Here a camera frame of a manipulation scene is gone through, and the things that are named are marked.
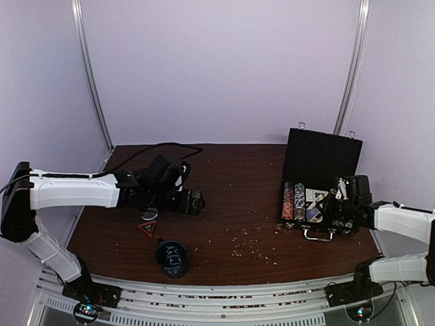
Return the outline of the clear acrylic dealer button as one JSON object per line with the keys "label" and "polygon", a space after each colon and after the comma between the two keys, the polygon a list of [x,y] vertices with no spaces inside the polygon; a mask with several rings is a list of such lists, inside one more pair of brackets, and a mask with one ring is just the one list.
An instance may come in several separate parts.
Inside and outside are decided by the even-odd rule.
{"label": "clear acrylic dealer button", "polygon": [[146,222],[154,221],[158,217],[158,210],[147,209],[146,211],[141,213],[140,217]]}

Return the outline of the black poker chip case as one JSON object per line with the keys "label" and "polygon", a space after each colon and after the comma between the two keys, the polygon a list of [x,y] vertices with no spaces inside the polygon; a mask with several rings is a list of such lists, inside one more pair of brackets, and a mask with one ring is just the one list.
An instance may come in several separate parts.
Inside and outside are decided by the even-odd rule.
{"label": "black poker chip case", "polygon": [[[287,229],[299,229],[335,234],[355,234],[358,231],[342,231],[332,225],[285,220],[281,218],[283,189],[286,181],[302,183],[305,189],[330,192],[336,188],[339,177],[353,176],[356,172],[363,142],[358,139],[328,134],[312,130],[291,128],[288,134],[283,170],[281,174],[279,212],[277,226]],[[305,199],[305,212],[312,202]]]}

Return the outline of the white card deck box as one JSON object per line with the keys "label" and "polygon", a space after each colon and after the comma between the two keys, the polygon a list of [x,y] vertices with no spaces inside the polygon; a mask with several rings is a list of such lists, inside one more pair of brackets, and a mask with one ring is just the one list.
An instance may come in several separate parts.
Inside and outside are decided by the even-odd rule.
{"label": "white card deck box", "polygon": [[324,199],[328,194],[329,192],[324,190],[306,189],[305,199],[307,202],[316,202]]}

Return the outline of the triangular all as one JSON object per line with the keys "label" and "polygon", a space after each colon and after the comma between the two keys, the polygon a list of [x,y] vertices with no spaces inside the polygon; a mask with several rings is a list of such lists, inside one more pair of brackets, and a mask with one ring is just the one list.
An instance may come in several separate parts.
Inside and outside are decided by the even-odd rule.
{"label": "triangular all", "polygon": [[139,224],[138,228],[147,234],[150,238],[153,236],[154,229],[156,227],[156,221],[147,221],[145,223]]}

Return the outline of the orange black chip stack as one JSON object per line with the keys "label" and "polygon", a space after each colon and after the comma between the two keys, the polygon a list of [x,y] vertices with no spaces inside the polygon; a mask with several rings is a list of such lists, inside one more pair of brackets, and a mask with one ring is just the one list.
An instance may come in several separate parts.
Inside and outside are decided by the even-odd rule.
{"label": "orange black chip stack", "polygon": [[294,219],[294,187],[284,185],[281,218],[285,220]]}

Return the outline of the yellow blue card deck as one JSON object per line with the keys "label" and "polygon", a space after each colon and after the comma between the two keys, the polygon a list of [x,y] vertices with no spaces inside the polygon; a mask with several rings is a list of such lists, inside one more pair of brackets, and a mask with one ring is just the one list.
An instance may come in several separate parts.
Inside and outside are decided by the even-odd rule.
{"label": "yellow blue card deck", "polygon": [[312,202],[311,205],[306,209],[306,220],[309,223],[321,223],[323,221],[323,215],[316,207],[315,203]]}

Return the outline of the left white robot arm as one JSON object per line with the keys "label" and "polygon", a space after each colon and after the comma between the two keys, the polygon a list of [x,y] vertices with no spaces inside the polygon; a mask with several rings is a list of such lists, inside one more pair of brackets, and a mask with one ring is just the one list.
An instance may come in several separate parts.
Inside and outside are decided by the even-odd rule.
{"label": "left white robot arm", "polygon": [[99,206],[137,209],[142,215],[171,211],[198,215],[205,207],[200,191],[186,189],[191,166],[158,155],[136,171],[100,174],[49,173],[19,163],[10,182],[1,189],[1,237],[24,245],[55,271],[65,287],[84,302],[98,294],[97,285],[78,256],[59,245],[37,218],[37,211],[51,207]]}

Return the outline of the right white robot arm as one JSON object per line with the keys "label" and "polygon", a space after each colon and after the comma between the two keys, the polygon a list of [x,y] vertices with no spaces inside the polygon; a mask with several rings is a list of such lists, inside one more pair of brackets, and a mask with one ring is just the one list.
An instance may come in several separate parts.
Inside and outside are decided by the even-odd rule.
{"label": "right white robot arm", "polygon": [[345,228],[392,232],[428,246],[424,253],[380,257],[357,265],[348,287],[353,299],[373,295],[375,287],[384,282],[434,285],[434,211],[409,208],[396,201],[374,202],[366,175],[341,177],[316,207],[324,219]]}

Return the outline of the green blue chip stack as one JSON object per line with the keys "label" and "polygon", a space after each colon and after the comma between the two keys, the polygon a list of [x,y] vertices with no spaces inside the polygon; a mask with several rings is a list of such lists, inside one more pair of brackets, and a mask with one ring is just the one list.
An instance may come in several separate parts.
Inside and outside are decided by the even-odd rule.
{"label": "green blue chip stack", "polygon": [[305,187],[302,183],[294,185],[294,220],[305,220]]}

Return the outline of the dark blue printed cup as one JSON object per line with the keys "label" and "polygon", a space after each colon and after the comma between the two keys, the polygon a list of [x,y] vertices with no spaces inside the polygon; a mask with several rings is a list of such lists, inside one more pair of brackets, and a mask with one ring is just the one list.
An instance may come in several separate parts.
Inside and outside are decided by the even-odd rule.
{"label": "dark blue printed cup", "polygon": [[160,239],[155,260],[164,274],[172,279],[184,277],[189,270],[187,248],[176,240]]}

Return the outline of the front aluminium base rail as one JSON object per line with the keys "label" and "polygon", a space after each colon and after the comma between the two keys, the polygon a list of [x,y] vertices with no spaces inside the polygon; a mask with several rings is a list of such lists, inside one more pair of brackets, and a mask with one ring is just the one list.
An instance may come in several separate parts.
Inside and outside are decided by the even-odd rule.
{"label": "front aluminium base rail", "polygon": [[[348,315],[365,302],[332,307],[328,285],[351,281],[350,274],[291,283],[245,286],[192,286],[119,280],[93,275],[96,282],[122,292],[117,308],[103,308],[90,325],[422,325],[398,283],[384,284],[384,293],[367,304],[377,315],[367,323]],[[41,273],[24,325],[80,325],[72,316],[76,301],[62,296],[62,287],[48,268]]]}

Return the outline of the left aluminium frame post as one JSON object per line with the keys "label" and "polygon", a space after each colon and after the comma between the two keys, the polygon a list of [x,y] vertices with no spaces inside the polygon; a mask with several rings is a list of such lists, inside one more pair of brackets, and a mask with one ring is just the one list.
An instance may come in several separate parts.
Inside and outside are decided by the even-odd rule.
{"label": "left aluminium frame post", "polygon": [[101,106],[101,100],[97,90],[97,83],[92,68],[88,40],[86,37],[86,27],[85,27],[83,10],[82,10],[82,2],[80,0],[72,0],[71,9],[73,14],[75,29],[77,32],[77,38],[80,45],[82,62],[84,65],[84,72],[86,76],[86,85],[88,87],[90,99],[92,102],[92,107],[94,109],[97,118],[97,124],[103,136],[105,146],[108,151],[112,151],[114,149],[114,144],[109,134],[109,129]]}

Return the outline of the aluminium frame post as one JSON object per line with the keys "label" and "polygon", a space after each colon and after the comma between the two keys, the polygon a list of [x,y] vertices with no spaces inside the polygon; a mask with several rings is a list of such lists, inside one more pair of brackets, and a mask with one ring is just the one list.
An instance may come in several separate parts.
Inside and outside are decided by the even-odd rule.
{"label": "aluminium frame post", "polygon": [[347,73],[345,87],[343,90],[341,104],[338,110],[338,115],[333,130],[333,134],[335,135],[345,134],[345,130],[351,115],[354,96],[356,94],[358,74],[360,72],[360,68],[364,59],[364,50],[366,47],[368,21],[370,18],[371,7],[372,1],[359,1],[358,18],[356,22],[349,69]]}
{"label": "aluminium frame post", "polygon": [[86,27],[85,27],[83,10],[82,10],[82,2],[80,0],[72,0],[71,9],[73,14],[75,29],[77,32],[77,38],[80,45],[82,62],[84,65],[84,72],[86,76],[86,85],[88,87],[90,99],[92,102],[92,107],[94,109],[97,118],[97,124],[103,136],[105,146],[108,151],[112,151],[114,149],[114,144],[109,134],[109,129],[101,106],[101,100],[97,90],[97,83],[92,68],[88,40],[86,37]]}

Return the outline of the right aluminium frame post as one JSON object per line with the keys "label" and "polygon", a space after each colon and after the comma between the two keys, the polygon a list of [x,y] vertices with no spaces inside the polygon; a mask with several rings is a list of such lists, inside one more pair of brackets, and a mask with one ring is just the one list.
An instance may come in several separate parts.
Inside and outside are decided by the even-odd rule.
{"label": "right aluminium frame post", "polygon": [[360,68],[364,59],[364,50],[366,47],[368,21],[370,18],[371,7],[372,1],[359,1],[358,18],[356,22],[349,69],[347,73],[345,87],[343,90],[341,104],[338,110],[338,115],[333,130],[333,134],[335,135],[345,134],[345,130],[351,115],[354,96],[356,94],[358,74],[360,72]]}

